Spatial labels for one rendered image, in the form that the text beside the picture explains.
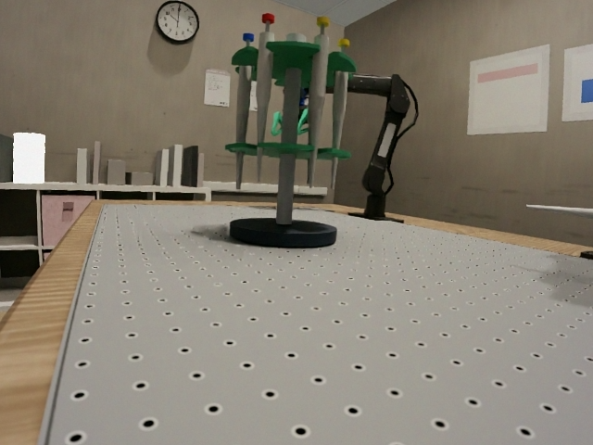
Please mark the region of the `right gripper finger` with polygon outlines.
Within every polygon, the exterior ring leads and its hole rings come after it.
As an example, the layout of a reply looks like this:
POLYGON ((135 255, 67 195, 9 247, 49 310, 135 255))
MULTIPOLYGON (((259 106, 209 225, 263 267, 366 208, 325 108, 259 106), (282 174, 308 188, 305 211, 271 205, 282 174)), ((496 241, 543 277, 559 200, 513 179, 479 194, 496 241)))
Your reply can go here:
POLYGON ((278 131, 275 132, 275 129, 276 129, 276 126, 277 126, 277 123, 278 122, 282 126, 282 116, 281 116, 280 112, 275 112, 274 113, 274 119, 273 119, 273 126, 272 126, 272 130, 271 130, 272 136, 275 136, 275 135, 280 134, 282 132, 282 127, 281 127, 280 130, 278 130, 278 131))
POLYGON ((301 129, 301 127, 302 127, 303 123, 305 122, 305 120, 307 120, 307 121, 308 121, 307 117, 308 117, 308 109, 306 108, 306 109, 304 109, 304 111, 303 111, 303 114, 302 114, 302 116, 301 116, 301 119, 300 119, 300 121, 299 121, 299 123, 298 123, 298 127, 297 127, 297 135, 303 134, 303 133, 305 133, 305 132, 307 132, 307 131, 308 131, 309 127, 308 127, 308 128, 305 128, 305 129, 303 129, 303 130, 301 130, 301 131, 300 131, 300 129, 301 129))

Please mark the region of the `grey pipette with red button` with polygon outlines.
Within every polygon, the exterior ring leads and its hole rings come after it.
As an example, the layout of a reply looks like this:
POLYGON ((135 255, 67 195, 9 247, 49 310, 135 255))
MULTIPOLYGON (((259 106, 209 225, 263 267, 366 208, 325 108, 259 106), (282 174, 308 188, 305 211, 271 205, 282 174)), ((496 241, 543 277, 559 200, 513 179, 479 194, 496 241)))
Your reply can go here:
MULTIPOLYGON (((258 142, 264 142, 268 106, 271 98, 271 77, 273 52, 266 48, 267 42, 274 42, 274 34, 270 32, 270 24, 274 23, 274 15, 265 13, 262 15, 262 23, 266 24, 265 32, 259 34, 259 56, 257 70, 257 119, 258 119, 258 142)), ((263 148, 258 147, 258 182, 263 148)))

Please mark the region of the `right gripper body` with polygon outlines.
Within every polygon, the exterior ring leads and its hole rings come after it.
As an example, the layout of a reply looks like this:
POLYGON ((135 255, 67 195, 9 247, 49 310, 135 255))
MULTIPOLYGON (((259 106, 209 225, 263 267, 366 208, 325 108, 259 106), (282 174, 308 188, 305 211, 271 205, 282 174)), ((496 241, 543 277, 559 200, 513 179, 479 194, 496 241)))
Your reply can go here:
MULTIPOLYGON (((306 92, 305 92, 305 90, 304 90, 303 88, 302 88, 302 90, 303 90, 303 91, 304 91, 304 93, 305 93, 304 95, 306 95, 306 92)), ((298 122, 299 122, 299 121, 300 121, 300 119, 301 119, 301 116, 302 116, 302 114, 303 114, 303 111, 304 111, 304 109, 308 108, 308 104, 309 104, 309 99, 308 99, 308 98, 307 98, 306 100, 305 100, 305 97, 303 97, 303 98, 301 98, 301 99, 300 99, 300 101, 299 101, 298 122), (304 102, 304 103, 302 103, 302 102, 304 102), (304 105, 304 104, 305 104, 305 105, 304 105)), ((305 121, 303 124, 308 124, 307 120, 306 120, 306 121, 305 121)))

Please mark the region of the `grey pipette with yellow button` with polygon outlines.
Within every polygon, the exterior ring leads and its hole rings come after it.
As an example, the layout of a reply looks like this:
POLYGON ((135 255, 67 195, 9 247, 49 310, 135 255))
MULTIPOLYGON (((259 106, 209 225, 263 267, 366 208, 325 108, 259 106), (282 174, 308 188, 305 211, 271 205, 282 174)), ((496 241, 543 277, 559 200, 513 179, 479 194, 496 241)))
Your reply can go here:
MULTIPOLYGON (((349 47, 348 39, 339 39, 338 46, 342 47, 341 53, 345 54, 349 47)), ((339 149, 343 120, 347 103, 347 79, 348 72, 336 71, 334 75, 334 98, 333 98, 333 148, 339 149)), ((332 180, 331 189, 334 189, 334 181, 337 167, 337 157, 332 157, 332 180)))
POLYGON ((309 188, 313 187, 314 171, 322 121, 322 109, 325 100, 329 37, 324 35, 324 28, 329 26, 329 18, 317 17, 316 25, 321 27, 320 35, 314 36, 314 44, 321 46, 321 51, 313 55, 310 85, 310 144, 315 151, 310 151, 309 188))
POLYGON ((568 214, 568 215, 593 219, 593 209, 548 207, 548 206, 546 206, 545 211, 551 211, 551 212, 557 212, 557 213, 562 213, 562 214, 568 214))

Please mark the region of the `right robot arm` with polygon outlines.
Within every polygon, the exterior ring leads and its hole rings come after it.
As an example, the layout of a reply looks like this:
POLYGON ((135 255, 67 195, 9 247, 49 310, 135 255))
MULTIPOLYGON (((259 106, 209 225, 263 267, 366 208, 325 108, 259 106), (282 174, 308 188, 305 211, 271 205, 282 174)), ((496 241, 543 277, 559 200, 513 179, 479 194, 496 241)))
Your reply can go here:
MULTIPOLYGON (((387 97, 387 112, 385 110, 387 116, 385 115, 382 129, 372 153, 371 164, 365 170, 361 180, 361 185, 367 190, 363 189, 370 192, 370 195, 367 196, 366 212, 364 212, 365 215, 360 212, 349 212, 348 215, 375 221, 399 220, 385 217, 386 197, 381 196, 385 195, 382 185, 385 179, 386 166, 403 118, 406 118, 410 108, 410 99, 404 84, 398 74, 392 74, 391 77, 353 75, 353 79, 347 82, 347 93, 387 97), (390 95, 391 101, 389 102, 390 95)), ((404 223, 404 220, 392 222, 404 223)))

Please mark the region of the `grey pipette with blue button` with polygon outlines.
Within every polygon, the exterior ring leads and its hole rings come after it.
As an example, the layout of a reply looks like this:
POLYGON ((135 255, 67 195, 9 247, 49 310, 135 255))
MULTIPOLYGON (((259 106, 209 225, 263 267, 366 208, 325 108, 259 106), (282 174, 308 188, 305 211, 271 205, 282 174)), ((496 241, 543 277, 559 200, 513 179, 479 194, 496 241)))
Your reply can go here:
MULTIPOLYGON (((246 46, 254 42, 254 34, 244 33, 243 41, 246 46)), ((251 83, 253 66, 240 66, 237 103, 236 103, 236 143, 246 142, 246 130, 250 107, 251 83)), ((244 151, 236 151, 236 189, 241 190, 242 171, 244 163, 244 151)))

